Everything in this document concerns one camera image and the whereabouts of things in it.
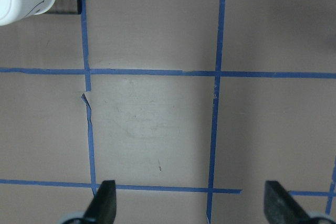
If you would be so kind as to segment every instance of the gray floor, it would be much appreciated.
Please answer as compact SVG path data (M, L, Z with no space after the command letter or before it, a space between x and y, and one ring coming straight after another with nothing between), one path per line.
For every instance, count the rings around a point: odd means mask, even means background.
M214 71L219 0L86 0L91 69ZM222 71L336 69L336 0L226 0ZM0 27L1 68L83 69L80 16ZM0 73L1 223L56 223L84 210L90 184L85 92L97 183L208 187L213 76ZM267 223L263 186L328 192L336 81L221 77L212 223ZM117 190L118 223L206 223L207 193ZM327 197L295 196L324 212ZM336 217L335 204L331 215Z

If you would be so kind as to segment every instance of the blue tape grid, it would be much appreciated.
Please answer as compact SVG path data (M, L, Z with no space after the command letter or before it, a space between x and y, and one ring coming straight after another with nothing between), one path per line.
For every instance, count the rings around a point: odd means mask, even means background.
M240 194L242 192L241 189L213 188L220 78L221 77L238 77L238 78L242 77L242 78L336 79L336 73L221 71L222 46L223 46L223 35L224 35L224 16L225 16L224 14L225 14L225 0L220 0L215 71L182 71L182 70L153 70L153 69L148 69L148 70L146 69L90 69L86 0L82 0L81 29L82 29L83 65L84 65L83 69L0 68L0 73L1 72L2 73L20 72L20 73L25 73L25 74L69 74L69 75L81 74L81 75L85 75L86 91L91 91L91 75L92 74L215 77L208 187L207 188L196 188L196 187L117 185L117 189L121 189L121 190L154 190L154 191L180 191L180 192L207 193L208 198L207 198L207 212L206 213L207 213L209 222L211 222L213 193ZM79 187L79 188L81 187L81 188L91 188L93 193L96 192L97 188L100 185L96 184L93 128L92 128L92 123L91 123L91 107L85 96L82 96L82 99L87 106L88 144L89 144L91 184L89 183L67 183L67 182L43 182L43 181L33 181L33 180L10 180L10 179L0 179L0 184L60 186L60 187ZM336 197L336 193L334 192L335 184L336 184L336 160L335 160L335 167L332 173L332 182L331 182L330 189L328 192L326 191L291 191L290 193L293 196L327 197L328 201L326 205L326 213L330 214L333 198Z

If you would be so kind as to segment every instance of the vertical blue tape strip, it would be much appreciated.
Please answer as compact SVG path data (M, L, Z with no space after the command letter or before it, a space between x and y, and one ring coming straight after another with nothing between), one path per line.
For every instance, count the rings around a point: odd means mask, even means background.
M82 28L82 47L83 47L83 60L85 69L85 86L86 91L91 91L91 74L89 66L89 44L88 44L88 27L86 17L86 0L82 0L82 13L81 13L81 28Z
M329 195L328 195L328 201L326 205L326 214L329 215L331 211L331 205L332 205L332 200L333 200L333 194L335 191L335 183L336 183L336 159L334 162L334 169L332 171L332 176L331 176L331 184L329 188Z
M211 128L210 164L209 164L209 177L208 177L208 188L210 189L214 188L218 103L219 103L220 75L222 69L222 50L224 40L224 20L225 20L225 0L219 0L216 66L215 66L217 74L215 76L215 83L214 83L213 117ZM211 216L212 216L212 199L213 199L213 192L209 192L207 195L207 205L206 205L206 216L209 223L211 223Z
M82 95L82 100L86 104L86 112L87 112L87 120L88 120L88 143L89 143L89 160L90 160L90 177L91 177L91 184L92 184L92 191L94 194L97 192L97 183L96 183L96 167L95 167L95 149L93 143L93 128L92 128L92 121L91 121L91 114L92 110L86 96Z

